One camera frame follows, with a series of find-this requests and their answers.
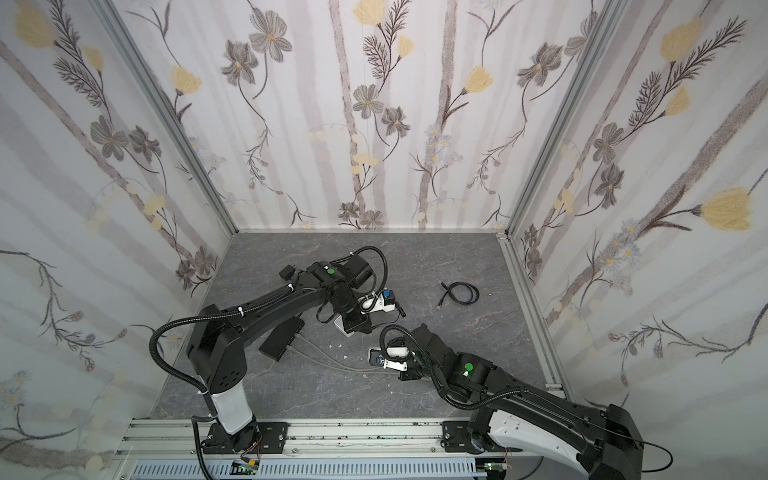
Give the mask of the black network switch box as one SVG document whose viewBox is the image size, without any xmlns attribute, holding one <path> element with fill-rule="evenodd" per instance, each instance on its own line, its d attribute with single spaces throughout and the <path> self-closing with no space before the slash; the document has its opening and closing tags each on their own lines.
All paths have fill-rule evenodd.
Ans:
<svg viewBox="0 0 768 480">
<path fill-rule="evenodd" d="M 305 321 L 300 317 L 289 318 L 270 332 L 259 346 L 259 352 L 265 357 L 279 362 L 304 326 Z"/>
</svg>

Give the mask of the white rectangular device box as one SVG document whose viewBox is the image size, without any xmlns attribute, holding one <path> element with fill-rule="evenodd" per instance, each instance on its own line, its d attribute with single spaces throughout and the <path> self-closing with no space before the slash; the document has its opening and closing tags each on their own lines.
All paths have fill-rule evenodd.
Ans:
<svg viewBox="0 0 768 480">
<path fill-rule="evenodd" d="M 340 316 L 338 316 L 334 320 L 333 324 L 340 331 L 341 334 L 343 334 L 345 336 L 348 336 L 348 333 L 346 332 L 346 330 L 344 328 L 343 319 Z"/>
</svg>

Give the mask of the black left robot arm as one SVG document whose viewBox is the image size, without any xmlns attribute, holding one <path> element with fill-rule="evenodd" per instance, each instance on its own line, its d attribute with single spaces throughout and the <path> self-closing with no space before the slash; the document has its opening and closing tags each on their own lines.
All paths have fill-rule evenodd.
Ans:
<svg viewBox="0 0 768 480">
<path fill-rule="evenodd" d="M 243 381 L 247 372 L 245 350 L 263 338 L 264 353 L 280 359 L 303 327 L 302 314 L 331 308 L 330 322 L 339 321 L 346 335 L 370 334 L 371 316 L 400 307 L 388 288 L 387 270 L 377 274 L 363 258 L 361 247 L 348 255 L 317 261 L 304 269 L 286 266 L 284 285 L 244 304 L 223 310 L 214 305 L 200 315 L 173 320 L 154 331 L 148 342 L 154 363 L 170 376 L 193 386 L 209 410 L 212 426 L 200 453 L 266 452 L 265 430 L 249 406 Z M 186 374 L 169 364 L 160 351 L 160 338 L 190 325 L 192 336 L 186 355 L 194 372 Z"/>
</svg>

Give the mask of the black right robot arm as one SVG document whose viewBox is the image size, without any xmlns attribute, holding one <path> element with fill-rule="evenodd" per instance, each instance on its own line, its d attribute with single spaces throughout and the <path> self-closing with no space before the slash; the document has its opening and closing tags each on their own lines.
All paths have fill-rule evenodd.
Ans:
<svg viewBox="0 0 768 480">
<path fill-rule="evenodd" d="M 387 325 L 383 359 L 404 365 L 404 381 L 427 378 L 438 396 L 471 413 L 471 450 L 520 450 L 556 461 L 586 479 L 640 479 L 648 474 L 642 438 L 630 413 L 610 404 L 583 405 L 534 387 L 493 362 L 456 352 L 426 325 Z"/>
</svg>

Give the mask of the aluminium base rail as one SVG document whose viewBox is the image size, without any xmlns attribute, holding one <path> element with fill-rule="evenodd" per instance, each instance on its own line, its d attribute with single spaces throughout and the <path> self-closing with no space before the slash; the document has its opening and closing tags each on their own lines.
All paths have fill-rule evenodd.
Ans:
<svg viewBox="0 0 768 480">
<path fill-rule="evenodd" d="M 211 422 L 194 427 L 181 420 L 134 420 L 109 464 L 109 479 L 205 479 L 211 460 L 257 466 L 266 459 L 464 458 L 487 473 L 485 479 L 585 479 L 556 461 L 520 450 L 494 448 L 474 453 L 471 417 L 391 419 L 266 420 L 268 451 L 200 453 Z"/>
</svg>

